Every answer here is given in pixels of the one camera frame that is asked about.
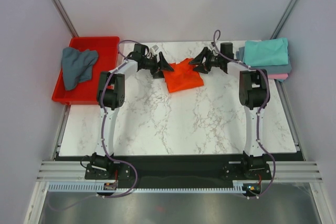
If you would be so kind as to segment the orange t shirt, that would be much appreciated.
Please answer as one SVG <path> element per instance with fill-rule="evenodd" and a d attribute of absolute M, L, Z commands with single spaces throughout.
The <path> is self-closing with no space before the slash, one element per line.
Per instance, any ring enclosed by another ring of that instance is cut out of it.
<path fill-rule="evenodd" d="M 189 62 L 192 58 L 186 58 L 180 63 L 172 63 L 174 71 L 163 71 L 165 83 L 169 93 L 198 88 L 204 85 L 200 74 L 193 70 L 194 66 Z"/>

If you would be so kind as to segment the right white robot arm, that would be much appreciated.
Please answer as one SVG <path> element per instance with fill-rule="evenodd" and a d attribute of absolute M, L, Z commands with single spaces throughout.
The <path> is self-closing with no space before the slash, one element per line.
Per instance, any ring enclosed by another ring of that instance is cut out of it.
<path fill-rule="evenodd" d="M 220 48 L 217 53 L 215 44 L 212 44 L 212 48 L 204 47 L 189 64 L 198 73 L 208 74 L 213 67 L 218 67 L 238 79 L 239 101 L 246 116 L 246 142 L 240 172 L 245 178 L 251 179 L 268 170 L 267 152 L 261 143 L 265 108 L 270 100 L 267 71 L 235 60 L 233 44 L 230 42 L 221 43 Z"/>

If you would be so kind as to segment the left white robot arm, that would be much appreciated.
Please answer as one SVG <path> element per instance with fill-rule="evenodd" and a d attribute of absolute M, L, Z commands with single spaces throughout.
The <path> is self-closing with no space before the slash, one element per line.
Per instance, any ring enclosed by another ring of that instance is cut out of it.
<path fill-rule="evenodd" d="M 162 78 L 163 72 L 173 72 L 158 46 L 149 48 L 135 43 L 133 51 L 123 56 L 121 65 L 100 74 L 97 101 L 100 107 L 100 135 L 96 149 L 90 156 L 85 179 L 112 179 L 117 169 L 114 156 L 114 132 L 117 116 L 125 102 L 125 81 L 140 70 L 148 70 L 153 78 Z"/>

